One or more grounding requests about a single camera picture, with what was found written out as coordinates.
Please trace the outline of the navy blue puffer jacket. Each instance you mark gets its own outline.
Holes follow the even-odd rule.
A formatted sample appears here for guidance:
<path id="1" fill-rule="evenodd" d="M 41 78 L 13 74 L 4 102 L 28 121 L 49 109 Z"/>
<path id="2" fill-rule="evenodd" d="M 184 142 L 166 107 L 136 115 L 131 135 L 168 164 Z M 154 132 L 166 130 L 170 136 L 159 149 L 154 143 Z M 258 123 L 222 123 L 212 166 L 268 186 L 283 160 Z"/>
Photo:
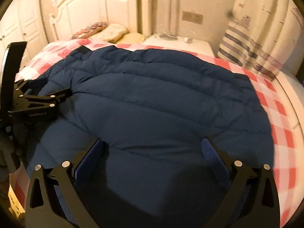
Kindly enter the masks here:
<path id="1" fill-rule="evenodd" d="M 180 51 L 80 47 L 42 74 L 69 88 L 51 123 L 31 128 L 25 167 L 53 168 L 103 141 L 79 195 L 106 227 L 199 227 L 226 194 L 201 151 L 209 138 L 249 167 L 274 164 L 265 110 L 241 74 Z"/>

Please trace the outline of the red white checkered bed cover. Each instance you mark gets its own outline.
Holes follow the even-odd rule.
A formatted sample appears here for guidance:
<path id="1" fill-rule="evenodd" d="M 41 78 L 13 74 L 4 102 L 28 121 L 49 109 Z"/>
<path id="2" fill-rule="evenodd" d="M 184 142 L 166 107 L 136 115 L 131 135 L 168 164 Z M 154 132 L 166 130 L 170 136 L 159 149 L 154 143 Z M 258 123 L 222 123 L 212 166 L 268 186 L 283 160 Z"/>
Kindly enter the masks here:
<path id="1" fill-rule="evenodd" d="M 91 39 L 49 43 L 17 73 L 15 79 L 36 79 L 82 45 L 90 50 L 97 50 L 110 47 L 111 43 Z M 231 62 L 208 53 L 199 53 L 196 49 L 185 49 L 184 52 L 233 73 L 249 77 L 271 124 L 275 151 L 274 176 L 280 203 L 280 225 L 287 225 L 292 221 L 291 218 L 295 216 L 303 200 L 303 112 L 292 104 L 278 80 L 269 81 Z"/>

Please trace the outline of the white wardrobe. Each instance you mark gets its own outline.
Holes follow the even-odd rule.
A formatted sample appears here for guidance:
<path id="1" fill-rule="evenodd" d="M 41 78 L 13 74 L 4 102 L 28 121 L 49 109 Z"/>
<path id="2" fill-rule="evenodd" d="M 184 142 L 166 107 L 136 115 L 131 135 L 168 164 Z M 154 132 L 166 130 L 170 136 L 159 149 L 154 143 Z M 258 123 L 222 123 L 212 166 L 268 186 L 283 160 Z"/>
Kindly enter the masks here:
<path id="1" fill-rule="evenodd" d="M 48 44 L 40 0 L 13 0 L 1 19 L 1 57 L 10 43 L 21 41 L 27 42 L 24 68 Z"/>

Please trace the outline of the patterned red blue pillow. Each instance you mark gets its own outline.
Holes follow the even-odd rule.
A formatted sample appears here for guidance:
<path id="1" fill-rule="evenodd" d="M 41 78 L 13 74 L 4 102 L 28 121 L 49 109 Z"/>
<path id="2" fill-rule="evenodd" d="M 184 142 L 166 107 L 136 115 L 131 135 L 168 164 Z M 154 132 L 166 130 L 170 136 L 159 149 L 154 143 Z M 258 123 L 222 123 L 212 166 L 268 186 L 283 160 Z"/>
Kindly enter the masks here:
<path id="1" fill-rule="evenodd" d="M 107 26 L 108 26 L 108 24 L 106 22 L 96 22 L 96 23 L 74 33 L 71 37 L 71 40 L 87 39 L 90 36 L 104 30 Z"/>

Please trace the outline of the cream floral pillow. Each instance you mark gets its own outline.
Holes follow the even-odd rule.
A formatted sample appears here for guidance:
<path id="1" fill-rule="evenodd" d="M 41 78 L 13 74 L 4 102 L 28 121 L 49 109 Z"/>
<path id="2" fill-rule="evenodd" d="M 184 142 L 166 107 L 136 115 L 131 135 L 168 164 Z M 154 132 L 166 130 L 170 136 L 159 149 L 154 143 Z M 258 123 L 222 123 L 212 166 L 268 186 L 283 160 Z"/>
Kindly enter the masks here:
<path id="1" fill-rule="evenodd" d="M 104 42 L 116 43 L 123 35 L 129 33 L 127 27 L 120 24 L 109 24 L 102 31 L 92 35 L 91 39 L 99 39 Z"/>

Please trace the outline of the yellow pillow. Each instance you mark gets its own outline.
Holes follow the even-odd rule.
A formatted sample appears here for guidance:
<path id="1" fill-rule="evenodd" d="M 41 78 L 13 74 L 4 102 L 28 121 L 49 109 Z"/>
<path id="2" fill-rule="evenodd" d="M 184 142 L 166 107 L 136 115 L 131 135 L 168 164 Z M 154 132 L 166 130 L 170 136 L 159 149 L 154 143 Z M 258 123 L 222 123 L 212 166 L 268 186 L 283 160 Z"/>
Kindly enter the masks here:
<path id="1" fill-rule="evenodd" d="M 138 32 L 129 32 L 123 35 L 116 43 L 117 44 L 141 44 L 145 41 L 145 37 Z"/>

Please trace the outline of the cream wooden headboard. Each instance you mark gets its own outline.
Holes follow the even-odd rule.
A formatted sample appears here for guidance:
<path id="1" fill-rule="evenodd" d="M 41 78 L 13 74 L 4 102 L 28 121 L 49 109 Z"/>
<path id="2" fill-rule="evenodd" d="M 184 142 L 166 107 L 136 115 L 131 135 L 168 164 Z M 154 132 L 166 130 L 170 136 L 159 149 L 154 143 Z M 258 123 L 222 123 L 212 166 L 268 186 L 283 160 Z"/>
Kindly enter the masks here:
<path id="1" fill-rule="evenodd" d="M 153 0 L 60 0 L 49 23 L 55 40 L 68 40 L 96 22 L 120 24 L 144 37 L 153 33 Z"/>

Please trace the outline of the white desk lamp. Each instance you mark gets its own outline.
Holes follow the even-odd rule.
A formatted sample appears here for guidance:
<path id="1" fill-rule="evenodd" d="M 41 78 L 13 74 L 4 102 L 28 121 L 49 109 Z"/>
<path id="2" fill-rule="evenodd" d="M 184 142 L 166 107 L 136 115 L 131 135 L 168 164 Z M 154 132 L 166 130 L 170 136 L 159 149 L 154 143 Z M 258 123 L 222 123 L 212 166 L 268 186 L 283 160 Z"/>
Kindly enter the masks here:
<path id="1" fill-rule="evenodd" d="M 172 21 L 172 0 L 169 0 L 169 8 L 167 15 L 167 28 L 159 35 L 161 40 L 175 41 L 178 40 L 177 36 L 171 32 L 171 21 Z"/>

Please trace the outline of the white nightstand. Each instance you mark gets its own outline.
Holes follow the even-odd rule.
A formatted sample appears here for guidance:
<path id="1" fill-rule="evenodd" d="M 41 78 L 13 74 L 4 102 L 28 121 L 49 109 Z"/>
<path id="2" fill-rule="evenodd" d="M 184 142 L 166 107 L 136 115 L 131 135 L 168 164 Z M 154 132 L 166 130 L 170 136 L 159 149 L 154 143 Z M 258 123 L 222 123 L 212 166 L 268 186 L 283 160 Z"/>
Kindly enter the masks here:
<path id="1" fill-rule="evenodd" d="M 156 33 L 153 34 L 152 36 L 147 38 L 144 42 L 142 42 L 142 44 L 149 46 L 160 46 L 160 47 L 183 50 L 183 51 L 191 51 L 202 55 L 215 57 L 212 48 L 207 41 L 194 39 L 193 43 L 186 44 L 184 42 L 183 36 L 178 36 L 177 37 L 178 40 L 175 41 L 166 41 L 166 40 L 161 40 L 159 38 L 159 35 L 160 34 L 156 34 Z"/>

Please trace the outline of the cream striped printed curtain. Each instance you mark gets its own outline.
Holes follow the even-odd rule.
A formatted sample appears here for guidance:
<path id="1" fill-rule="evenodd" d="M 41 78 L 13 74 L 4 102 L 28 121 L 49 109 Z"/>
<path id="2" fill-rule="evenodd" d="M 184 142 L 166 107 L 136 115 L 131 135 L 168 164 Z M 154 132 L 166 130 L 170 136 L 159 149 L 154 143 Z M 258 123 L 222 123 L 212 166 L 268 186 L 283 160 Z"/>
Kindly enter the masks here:
<path id="1" fill-rule="evenodd" d="M 217 56 L 273 80 L 302 30 L 293 0 L 235 0 Z"/>

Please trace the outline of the gold wall switch plate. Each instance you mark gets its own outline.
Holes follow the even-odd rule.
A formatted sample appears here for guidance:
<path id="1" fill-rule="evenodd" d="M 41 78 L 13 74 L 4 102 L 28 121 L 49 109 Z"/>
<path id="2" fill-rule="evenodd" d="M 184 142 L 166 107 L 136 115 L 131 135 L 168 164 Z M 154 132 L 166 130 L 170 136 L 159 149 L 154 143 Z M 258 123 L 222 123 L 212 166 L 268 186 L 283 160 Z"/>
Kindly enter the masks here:
<path id="1" fill-rule="evenodd" d="M 183 11 L 182 20 L 201 25 L 203 23 L 203 15 L 193 12 Z"/>

